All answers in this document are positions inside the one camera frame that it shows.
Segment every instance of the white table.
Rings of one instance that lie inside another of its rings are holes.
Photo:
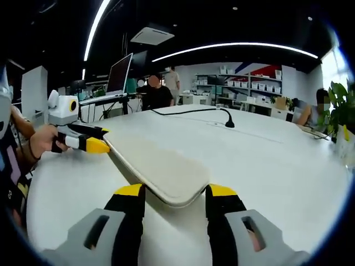
[[[269,104],[269,103],[250,103],[248,101],[241,101],[240,103],[242,104],[250,104],[250,105],[254,105],[254,106],[260,106],[260,107],[264,107],[264,108],[268,108],[268,109],[272,109],[274,108],[273,104]],[[293,115],[292,111],[287,110],[287,112],[291,115]]]
[[[145,111],[96,124],[111,129],[109,134],[120,130],[138,135],[202,162],[211,183],[236,190],[248,209],[256,209],[283,231],[290,247],[313,252],[337,220],[350,185],[331,142],[317,141],[279,119],[230,113],[234,129],[224,127],[227,115],[222,111],[174,116]],[[73,224],[91,209],[104,207],[110,193],[127,184],[107,155],[70,152],[43,157],[29,190],[27,220],[29,239],[39,250],[59,246]],[[204,196],[182,209],[171,209],[151,194],[147,202],[142,265],[211,263]]]

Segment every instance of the computer monitor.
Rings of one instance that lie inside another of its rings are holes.
[[[147,74],[147,55],[148,51],[133,54],[128,78],[141,78]]]
[[[124,92],[132,55],[133,54],[127,55],[111,67],[109,82],[107,85],[107,95],[116,94],[119,90]]]

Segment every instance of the window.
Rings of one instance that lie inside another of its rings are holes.
[[[333,48],[322,60],[323,87],[328,89],[331,82],[341,83],[348,88],[347,80],[352,80],[349,66],[338,47]]]

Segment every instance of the ceiling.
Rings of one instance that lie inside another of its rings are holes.
[[[315,6],[227,0],[219,0],[218,4],[202,0],[111,0],[99,23],[88,61],[83,62],[88,35],[102,0],[57,0],[45,13],[27,12],[31,8],[23,7],[22,1],[13,2],[22,5],[21,11],[14,9],[11,13],[12,20],[21,22],[21,28],[10,34],[9,57],[25,67],[25,71],[43,65],[48,70],[49,90],[81,79],[83,68],[87,81],[109,74],[111,65],[123,56],[125,33],[128,52],[148,50],[150,59],[216,43],[280,44],[319,58],[332,46]],[[175,37],[157,46],[129,42],[148,23],[167,27]],[[308,73],[320,60],[277,48],[223,47],[166,58],[147,65],[146,71],[162,70],[167,65],[210,62],[283,64]]]

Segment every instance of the black sleeve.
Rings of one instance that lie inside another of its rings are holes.
[[[171,94],[169,88],[168,88],[168,87],[165,87],[165,91],[166,91],[166,99],[169,100],[169,101],[171,101],[171,100],[173,99],[173,96],[172,96],[172,94]]]

